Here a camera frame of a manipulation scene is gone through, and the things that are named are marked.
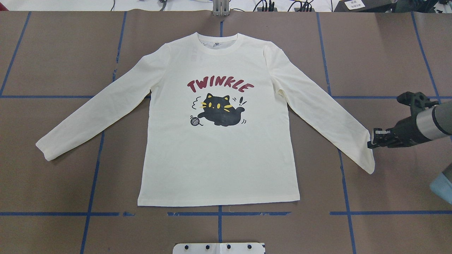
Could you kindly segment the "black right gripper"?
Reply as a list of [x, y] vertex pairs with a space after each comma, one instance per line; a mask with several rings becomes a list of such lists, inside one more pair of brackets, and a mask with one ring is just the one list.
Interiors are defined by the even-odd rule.
[[407, 117], [398, 121], [392, 128], [386, 130], [374, 128], [367, 147], [370, 149], [377, 147], [400, 148], [411, 147], [421, 143], [423, 143], [423, 135], [416, 125], [416, 119]]

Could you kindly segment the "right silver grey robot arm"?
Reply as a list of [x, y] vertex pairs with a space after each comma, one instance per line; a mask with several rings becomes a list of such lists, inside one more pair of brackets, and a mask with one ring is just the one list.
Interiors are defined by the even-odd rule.
[[389, 129], [374, 128], [368, 148], [411, 147], [449, 137], [452, 133], [451, 102], [422, 107]]

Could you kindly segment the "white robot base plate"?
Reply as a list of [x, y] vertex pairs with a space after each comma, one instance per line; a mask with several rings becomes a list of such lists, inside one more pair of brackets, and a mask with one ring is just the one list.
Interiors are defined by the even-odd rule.
[[183, 243], [176, 244], [173, 254], [265, 254], [264, 243]]

